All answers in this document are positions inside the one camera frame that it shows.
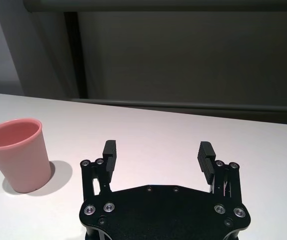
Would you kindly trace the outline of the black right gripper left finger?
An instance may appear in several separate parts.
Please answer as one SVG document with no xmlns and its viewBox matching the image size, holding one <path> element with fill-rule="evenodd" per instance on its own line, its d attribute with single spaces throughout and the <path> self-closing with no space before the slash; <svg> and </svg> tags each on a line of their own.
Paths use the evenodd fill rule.
<svg viewBox="0 0 287 240">
<path fill-rule="evenodd" d="M 94 162 L 88 159 L 80 162 L 83 199 L 90 200 L 95 196 L 93 180 L 99 182 L 100 194 L 111 193 L 110 183 L 117 160 L 117 145 L 115 140 L 107 140 L 104 145 L 102 157 Z"/>
</svg>

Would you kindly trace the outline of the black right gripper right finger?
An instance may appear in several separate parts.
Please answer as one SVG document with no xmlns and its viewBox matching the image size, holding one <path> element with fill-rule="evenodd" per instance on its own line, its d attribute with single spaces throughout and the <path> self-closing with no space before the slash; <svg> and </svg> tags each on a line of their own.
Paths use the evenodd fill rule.
<svg viewBox="0 0 287 240">
<path fill-rule="evenodd" d="M 225 164 L 221 160 L 216 160 L 215 151 L 208 141 L 200 143 L 197 160 L 210 186 L 210 193 L 232 200 L 241 199 L 240 165 L 238 163 Z"/>
</svg>

